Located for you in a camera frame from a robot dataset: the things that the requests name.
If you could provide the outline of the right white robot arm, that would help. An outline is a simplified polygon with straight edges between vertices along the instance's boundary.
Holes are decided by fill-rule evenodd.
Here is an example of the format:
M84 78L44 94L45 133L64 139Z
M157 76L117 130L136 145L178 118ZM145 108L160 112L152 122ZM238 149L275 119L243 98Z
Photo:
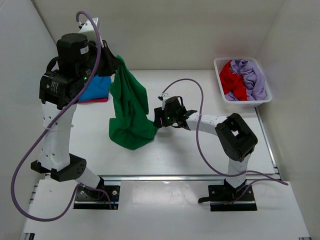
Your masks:
M228 157L228 171L223 183L224 195L229 200L240 197L246 187L249 158L258 143L256 135L243 118L238 113L218 117L186 110L180 96L164 93L158 99L162 106L154 109L153 125L156 128L174 127L218 137Z

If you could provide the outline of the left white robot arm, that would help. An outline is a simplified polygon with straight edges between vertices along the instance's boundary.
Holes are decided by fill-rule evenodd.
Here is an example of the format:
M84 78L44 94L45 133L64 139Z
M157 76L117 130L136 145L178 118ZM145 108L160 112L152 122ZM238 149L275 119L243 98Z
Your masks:
M30 168L50 174L58 182L75 180L87 187L93 199L104 195L104 180L87 167L87 161L69 152L72 119L77 108L74 99L90 75L110 77L120 61L111 53L107 42L101 47L81 33L68 33L56 43L58 55L47 65L41 77L39 98L46 132L37 160Z

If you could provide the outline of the green t shirt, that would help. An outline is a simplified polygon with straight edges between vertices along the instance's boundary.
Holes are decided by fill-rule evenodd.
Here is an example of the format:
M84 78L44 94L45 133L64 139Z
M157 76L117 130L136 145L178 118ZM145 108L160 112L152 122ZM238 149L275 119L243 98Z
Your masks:
M145 87L117 55L120 66L109 86L115 117L109 119L109 138L129 150L136 150L154 140L158 129L148 119L149 103Z

